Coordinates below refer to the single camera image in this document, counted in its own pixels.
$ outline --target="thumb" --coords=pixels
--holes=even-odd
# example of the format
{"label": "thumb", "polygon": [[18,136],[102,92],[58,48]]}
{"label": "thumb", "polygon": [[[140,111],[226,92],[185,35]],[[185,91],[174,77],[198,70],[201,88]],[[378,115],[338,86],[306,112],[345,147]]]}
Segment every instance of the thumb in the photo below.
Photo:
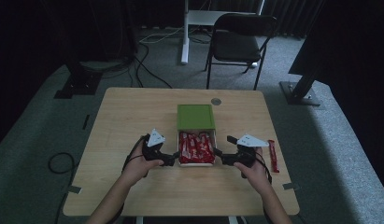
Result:
{"label": "thumb", "polygon": [[153,167],[156,167],[156,166],[160,166],[160,165],[163,165],[164,162],[162,160],[154,160],[154,161],[148,161],[148,167],[149,169],[153,168]]}
{"label": "thumb", "polygon": [[235,167],[240,170],[244,175],[249,171],[249,168],[241,162],[235,162]]}

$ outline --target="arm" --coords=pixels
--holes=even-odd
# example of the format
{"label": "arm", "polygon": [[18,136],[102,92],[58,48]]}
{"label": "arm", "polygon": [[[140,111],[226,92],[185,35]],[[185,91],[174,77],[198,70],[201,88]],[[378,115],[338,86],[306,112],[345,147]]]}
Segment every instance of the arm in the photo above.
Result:
{"label": "arm", "polygon": [[[262,148],[258,147],[256,152],[262,155]],[[274,223],[292,223],[260,163],[255,162],[252,167],[248,168],[240,162],[235,162],[235,167],[247,177],[248,182],[261,195],[263,207]]]}
{"label": "arm", "polygon": [[149,169],[162,165],[163,161],[146,161],[142,155],[141,141],[134,151],[132,158],[124,168],[121,176],[113,184],[112,188],[107,192],[105,198],[99,203],[98,207],[93,211],[87,223],[107,223],[112,219],[121,208],[127,198],[130,188],[138,182]]}

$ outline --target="stand base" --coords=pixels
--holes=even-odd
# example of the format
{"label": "stand base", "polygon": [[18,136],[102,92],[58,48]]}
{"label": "stand base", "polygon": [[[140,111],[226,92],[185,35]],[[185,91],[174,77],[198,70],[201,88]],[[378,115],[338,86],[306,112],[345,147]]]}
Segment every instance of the stand base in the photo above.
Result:
{"label": "stand base", "polygon": [[312,89],[310,89],[306,94],[306,96],[303,98],[292,97],[292,92],[296,85],[297,85],[297,82],[286,82],[286,81],[279,82],[279,86],[284,92],[289,105],[313,105],[313,106],[321,105],[321,102],[317,100],[317,97]]}
{"label": "stand base", "polygon": [[101,81],[102,73],[85,71],[89,75],[85,85],[74,86],[69,77],[62,90],[55,93],[54,99],[71,99],[75,95],[94,95]]}

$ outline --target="human hand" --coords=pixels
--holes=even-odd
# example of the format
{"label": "human hand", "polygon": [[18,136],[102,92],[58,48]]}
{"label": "human hand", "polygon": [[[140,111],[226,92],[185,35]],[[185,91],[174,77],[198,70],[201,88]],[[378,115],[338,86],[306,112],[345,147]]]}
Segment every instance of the human hand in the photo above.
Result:
{"label": "human hand", "polygon": [[[256,153],[263,155],[261,147],[255,148]],[[262,158],[256,154],[256,159],[262,161]],[[235,162],[235,167],[238,168],[248,179],[248,182],[258,191],[259,194],[264,194],[270,188],[270,182],[267,179],[264,167],[257,161],[248,168],[240,162]]]}
{"label": "human hand", "polygon": [[131,159],[124,167],[121,174],[121,177],[126,180],[130,187],[142,179],[142,177],[145,176],[151,168],[164,164],[162,160],[145,160],[145,157],[142,154],[143,141],[144,140],[139,142],[133,154],[131,154]]}

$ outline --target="gray carpet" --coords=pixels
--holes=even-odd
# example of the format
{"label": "gray carpet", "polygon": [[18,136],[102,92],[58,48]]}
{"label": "gray carpet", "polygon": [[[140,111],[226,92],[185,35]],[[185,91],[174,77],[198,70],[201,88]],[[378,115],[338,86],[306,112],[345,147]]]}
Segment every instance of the gray carpet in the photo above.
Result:
{"label": "gray carpet", "polygon": [[[151,30],[151,33],[172,32]],[[205,35],[193,35],[208,40]],[[322,106],[288,105],[279,81],[297,82],[288,70],[303,40],[278,36],[271,40],[258,91],[262,91],[274,122],[296,196],[300,216],[294,223],[384,223],[384,188],[366,158],[352,128],[330,88],[315,82],[313,91]],[[189,63],[180,64],[181,39],[167,37],[147,44],[144,65],[173,88],[204,89],[207,44],[191,42]],[[138,59],[147,50],[141,46]],[[109,63],[87,62],[95,69]],[[245,75],[243,67],[214,65],[211,89],[252,90],[256,69]],[[27,106],[0,145],[0,223],[54,223],[70,173],[56,175],[48,168],[60,152],[79,161],[99,105],[109,87],[138,87],[135,66],[104,74],[95,95],[53,99],[69,73],[65,66],[53,73]],[[167,88],[142,67],[144,87]],[[71,166],[66,156],[52,161],[52,168]],[[80,223],[86,217],[59,215],[59,223]],[[250,224],[266,223],[264,217],[247,217]]]}

